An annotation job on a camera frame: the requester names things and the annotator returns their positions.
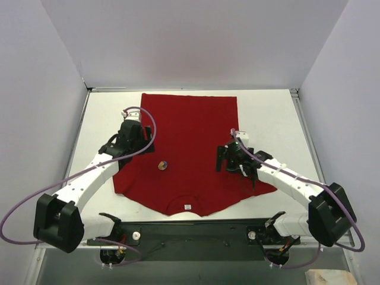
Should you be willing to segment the round brooch badge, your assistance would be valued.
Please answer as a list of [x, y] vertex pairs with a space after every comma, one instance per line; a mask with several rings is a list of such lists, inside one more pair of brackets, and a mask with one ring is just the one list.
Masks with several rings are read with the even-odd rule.
[[168, 163], [166, 161], [161, 161], [159, 164], [158, 164], [158, 168], [159, 170], [166, 170], [168, 167]]

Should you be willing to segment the red t-shirt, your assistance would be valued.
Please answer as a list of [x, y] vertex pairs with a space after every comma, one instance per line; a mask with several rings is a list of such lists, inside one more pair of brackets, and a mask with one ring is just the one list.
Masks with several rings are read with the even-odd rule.
[[[274, 187], [241, 174], [216, 172], [217, 147], [239, 126], [235, 97], [143, 94], [141, 122], [155, 122], [155, 152], [135, 156], [113, 177], [114, 190], [167, 216], [207, 216]], [[166, 170], [158, 164], [166, 161]]]

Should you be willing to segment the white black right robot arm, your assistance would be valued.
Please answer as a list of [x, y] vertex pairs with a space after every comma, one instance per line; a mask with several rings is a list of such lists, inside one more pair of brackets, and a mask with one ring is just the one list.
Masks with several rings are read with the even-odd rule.
[[237, 141], [217, 147], [216, 170], [239, 173], [253, 185], [266, 183], [283, 191], [306, 209], [305, 213], [278, 212], [265, 224], [266, 234], [276, 237], [310, 236], [333, 246], [356, 224], [346, 192], [337, 183], [325, 185], [308, 179], [281, 164], [272, 155], [244, 148]]

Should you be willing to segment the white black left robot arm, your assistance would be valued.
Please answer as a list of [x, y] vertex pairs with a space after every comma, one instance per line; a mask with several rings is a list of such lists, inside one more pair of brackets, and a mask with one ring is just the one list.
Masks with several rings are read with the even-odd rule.
[[152, 153], [155, 126], [126, 119], [120, 130], [101, 146], [91, 163], [54, 194], [43, 194], [36, 203], [33, 236], [66, 253], [87, 239], [102, 238], [108, 244], [120, 241], [119, 218], [107, 213], [82, 217], [92, 196], [137, 154]]

